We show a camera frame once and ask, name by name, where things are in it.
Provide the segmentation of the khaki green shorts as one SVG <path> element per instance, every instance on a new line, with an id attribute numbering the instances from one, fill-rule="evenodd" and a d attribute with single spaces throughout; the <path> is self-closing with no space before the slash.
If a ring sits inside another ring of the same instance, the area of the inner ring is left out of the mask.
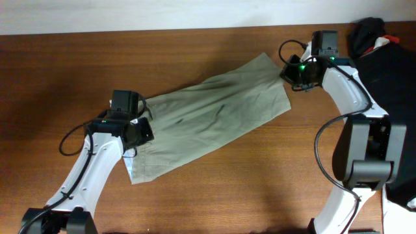
<path id="1" fill-rule="evenodd" d="M 124 159 L 131 183 L 153 181 L 289 111 L 280 72 L 262 53 L 236 70 L 140 104 L 154 139 Z"/>

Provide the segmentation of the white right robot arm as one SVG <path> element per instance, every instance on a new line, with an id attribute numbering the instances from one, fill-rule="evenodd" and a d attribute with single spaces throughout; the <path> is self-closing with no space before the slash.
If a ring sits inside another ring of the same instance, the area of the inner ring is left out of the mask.
<path id="1" fill-rule="evenodd" d="M 294 91 L 322 87 L 339 109 L 340 115 L 325 123 L 314 139 L 318 167 L 334 186 L 307 230 L 314 234 L 348 233 L 365 202 L 396 179 L 406 125 L 390 120 L 347 58 L 292 55 L 280 75 Z M 319 139 L 338 121 L 343 121 L 344 127 L 333 152 L 333 175 L 329 175 L 319 157 Z"/>

